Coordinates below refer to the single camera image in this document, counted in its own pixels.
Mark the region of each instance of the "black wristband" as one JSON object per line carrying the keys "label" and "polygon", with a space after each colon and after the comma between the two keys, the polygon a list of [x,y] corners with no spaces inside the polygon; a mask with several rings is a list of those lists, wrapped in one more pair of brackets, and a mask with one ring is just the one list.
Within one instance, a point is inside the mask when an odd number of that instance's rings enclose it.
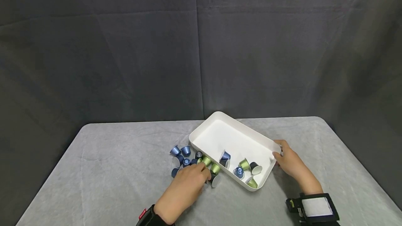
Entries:
{"label": "black wristband", "polygon": [[162,218],[155,214],[154,205],[152,205],[143,216],[140,217],[140,220],[137,223],[137,226],[167,226]]}

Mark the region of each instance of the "table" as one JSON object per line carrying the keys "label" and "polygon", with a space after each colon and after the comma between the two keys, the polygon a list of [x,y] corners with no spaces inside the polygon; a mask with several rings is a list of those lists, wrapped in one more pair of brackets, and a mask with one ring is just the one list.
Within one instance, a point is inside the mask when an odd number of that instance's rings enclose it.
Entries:
{"label": "table", "polygon": [[[319,117],[239,119],[271,139],[286,139],[331,194],[341,225],[402,225],[402,212]],[[188,144],[202,121],[85,125],[17,226],[128,226],[172,181],[170,149]],[[297,183],[275,167],[257,192],[230,177],[205,186],[177,225],[298,225],[285,206]]]}

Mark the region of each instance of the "red label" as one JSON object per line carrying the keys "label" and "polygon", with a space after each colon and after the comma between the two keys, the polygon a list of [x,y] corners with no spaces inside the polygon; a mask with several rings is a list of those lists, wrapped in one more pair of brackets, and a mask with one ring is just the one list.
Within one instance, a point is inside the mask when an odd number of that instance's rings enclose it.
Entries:
{"label": "red label", "polygon": [[145,215],[145,212],[146,212],[147,210],[145,209],[142,213],[141,213],[141,215],[138,217],[138,220],[139,219],[141,219],[144,215]]}

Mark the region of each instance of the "wrist strap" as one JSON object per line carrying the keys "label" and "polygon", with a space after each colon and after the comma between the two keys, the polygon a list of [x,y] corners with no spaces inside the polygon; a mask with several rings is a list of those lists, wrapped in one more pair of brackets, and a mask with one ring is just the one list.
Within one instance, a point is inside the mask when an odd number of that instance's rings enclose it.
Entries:
{"label": "wrist strap", "polygon": [[298,199],[287,199],[289,212],[298,213],[307,224],[338,221],[339,215],[329,194],[305,195]]}
{"label": "wrist strap", "polygon": [[162,218],[155,214],[154,205],[152,205],[145,213],[142,213],[137,226],[168,226]]}

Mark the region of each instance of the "right hand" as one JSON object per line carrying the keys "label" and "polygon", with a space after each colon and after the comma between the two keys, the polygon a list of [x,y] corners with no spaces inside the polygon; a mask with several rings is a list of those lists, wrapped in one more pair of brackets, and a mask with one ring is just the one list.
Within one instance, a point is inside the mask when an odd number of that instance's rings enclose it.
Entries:
{"label": "right hand", "polygon": [[292,176],[300,185],[306,195],[322,194],[323,190],[320,182],[307,168],[299,155],[294,152],[285,140],[274,140],[281,145],[283,156],[278,152],[272,152],[275,159],[288,175]]}

